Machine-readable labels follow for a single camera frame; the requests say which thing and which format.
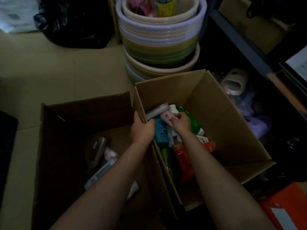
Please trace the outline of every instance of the open cardboard box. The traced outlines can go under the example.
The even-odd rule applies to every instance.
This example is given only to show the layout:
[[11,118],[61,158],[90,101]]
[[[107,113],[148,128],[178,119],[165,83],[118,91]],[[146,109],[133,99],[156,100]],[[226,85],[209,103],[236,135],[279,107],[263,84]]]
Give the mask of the open cardboard box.
[[[209,71],[198,70],[137,83],[135,96],[145,113],[167,102],[187,110],[202,126],[205,136],[216,143],[213,156],[240,182],[245,183],[275,162],[253,135],[243,117],[231,103]],[[191,210],[203,203],[196,180],[182,187],[174,184],[154,142],[175,209]]]
[[[97,136],[123,154],[130,145],[133,109],[129,92],[42,105],[32,229],[49,229],[85,192],[85,155]],[[136,176],[140,190],[125,203],[117,229],[165,229],[159,214],[174,210],[153,145]]]

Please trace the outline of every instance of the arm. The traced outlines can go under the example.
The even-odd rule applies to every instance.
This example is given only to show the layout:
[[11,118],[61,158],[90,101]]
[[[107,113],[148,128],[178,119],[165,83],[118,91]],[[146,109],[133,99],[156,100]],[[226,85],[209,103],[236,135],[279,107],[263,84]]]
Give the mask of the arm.
[[275,229],[245,188],[204,148],[191,132],[185,113],[172,118],[188,152],[202,197],[218,229]]
[[71,205],[51,230],[113,229],[153,137],[154,120],[143,124],[135,112],[130,147],[102,178]]

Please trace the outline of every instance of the hand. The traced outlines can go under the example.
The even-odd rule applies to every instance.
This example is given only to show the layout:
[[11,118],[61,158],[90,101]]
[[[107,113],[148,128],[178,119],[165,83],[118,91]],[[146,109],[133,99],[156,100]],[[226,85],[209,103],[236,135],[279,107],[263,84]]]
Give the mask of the hand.
[[134,123],[131,126],[130,133],[132,143],[140,142],[147,148],[154,139],[154,124],[154,119],[149,120],[147,123],[142,123],[140,116],[135,111]]
[[187,131],[192,131],[191,120],[184,112],[179,112],[175,114],[176,118],[171,118],[171,122],[175,131],[179,134],[179,136]]

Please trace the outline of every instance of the green bottle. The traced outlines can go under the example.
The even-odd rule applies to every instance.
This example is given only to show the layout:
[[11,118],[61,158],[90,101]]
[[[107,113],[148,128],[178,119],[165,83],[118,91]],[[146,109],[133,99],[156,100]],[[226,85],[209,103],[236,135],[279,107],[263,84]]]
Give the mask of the green bottle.
[[184,112],[187,114],[187,116],[190,118],[191,120],[191,126],[192,126],[192,132],[195,135],[198,135],[199,130],[201,129],[201,125],[197,122],[196,119],[194,119],[194,117],[192,115],[190,115],[185,109],[183,109],[182,107],[177,107],[177,110],[179,112]]
[[169,176],[172,180],[174,180],[174,173],[173,173],[173,162],[172,162],[172,155],[171,155],[171,148],[166,147],[163,149],[160,149],[160,153],[163,159],[163,162],[167,168],[167,171],[169,172]]

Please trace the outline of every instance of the white plastic bag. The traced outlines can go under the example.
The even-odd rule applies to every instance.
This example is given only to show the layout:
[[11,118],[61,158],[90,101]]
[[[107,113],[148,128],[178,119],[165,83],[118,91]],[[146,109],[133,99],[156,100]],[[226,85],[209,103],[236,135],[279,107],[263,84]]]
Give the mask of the white plastic bag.
[[0,0],[0,28],[6,33],[36,31],[36,0]]

